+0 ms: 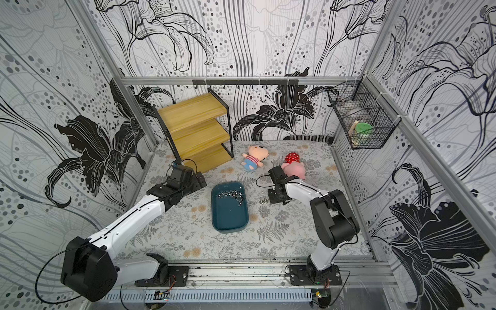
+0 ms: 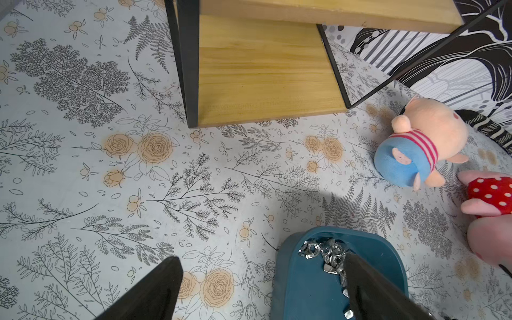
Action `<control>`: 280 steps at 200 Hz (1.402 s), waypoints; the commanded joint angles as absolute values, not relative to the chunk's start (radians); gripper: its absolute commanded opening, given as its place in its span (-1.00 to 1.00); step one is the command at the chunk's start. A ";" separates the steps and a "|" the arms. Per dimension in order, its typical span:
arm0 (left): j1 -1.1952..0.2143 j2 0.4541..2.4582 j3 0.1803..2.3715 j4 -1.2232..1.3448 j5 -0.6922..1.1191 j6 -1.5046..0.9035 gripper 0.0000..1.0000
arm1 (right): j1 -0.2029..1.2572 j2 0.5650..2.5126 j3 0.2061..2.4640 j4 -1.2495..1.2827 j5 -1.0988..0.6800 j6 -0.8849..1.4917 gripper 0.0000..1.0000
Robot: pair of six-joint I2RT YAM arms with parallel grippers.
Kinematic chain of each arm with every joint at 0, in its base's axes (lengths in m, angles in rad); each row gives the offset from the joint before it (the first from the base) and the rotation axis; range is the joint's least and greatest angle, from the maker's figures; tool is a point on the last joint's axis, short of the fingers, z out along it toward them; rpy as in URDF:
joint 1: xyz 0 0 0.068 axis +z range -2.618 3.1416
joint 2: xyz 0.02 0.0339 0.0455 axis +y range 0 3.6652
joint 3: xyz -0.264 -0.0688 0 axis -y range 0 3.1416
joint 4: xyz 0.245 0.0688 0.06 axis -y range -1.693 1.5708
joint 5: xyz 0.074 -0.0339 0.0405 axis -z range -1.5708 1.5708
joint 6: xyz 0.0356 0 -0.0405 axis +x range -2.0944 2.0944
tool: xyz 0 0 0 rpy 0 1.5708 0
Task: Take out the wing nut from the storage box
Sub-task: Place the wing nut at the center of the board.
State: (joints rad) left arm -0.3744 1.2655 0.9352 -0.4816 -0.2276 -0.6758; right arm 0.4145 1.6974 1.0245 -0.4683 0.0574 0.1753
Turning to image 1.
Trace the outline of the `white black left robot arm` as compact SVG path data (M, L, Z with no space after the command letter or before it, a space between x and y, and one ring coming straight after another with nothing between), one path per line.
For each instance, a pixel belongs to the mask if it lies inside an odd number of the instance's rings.
M175 272L160 254L147 253L144 257L126 260L118 259L118 254L153 220L206 185L202 173L174 163L166 181L151 187L117 220L88 238L76 237L68 243L62 284L91 302L101 300L114 287L129 283L138 287L184 285L188 269L182 267Z

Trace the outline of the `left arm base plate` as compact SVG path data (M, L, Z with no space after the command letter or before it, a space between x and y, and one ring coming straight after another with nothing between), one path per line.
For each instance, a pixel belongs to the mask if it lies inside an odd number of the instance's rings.
M137 280L134 285L137 287L178 287L187 285L189 277L189 266L162 266L150 279Z

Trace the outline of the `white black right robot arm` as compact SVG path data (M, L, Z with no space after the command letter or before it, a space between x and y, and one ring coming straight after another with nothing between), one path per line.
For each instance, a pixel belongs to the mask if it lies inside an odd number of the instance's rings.
M274 185L268 190L272 204L297 200L310 208L319 243L307 259L307 270L313 276L328 271L342 247L359 241L359 223L343 192L318 189L287 176L279 166L269 170L269 177Z

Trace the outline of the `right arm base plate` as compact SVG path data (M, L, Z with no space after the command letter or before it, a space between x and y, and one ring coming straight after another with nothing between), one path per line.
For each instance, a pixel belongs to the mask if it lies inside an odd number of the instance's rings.
M322 285L322 286L339 286L343 280L341 272L337 265L323 271L314 271L307 265L288 265L285 268L285 274L288 275L291 285Z

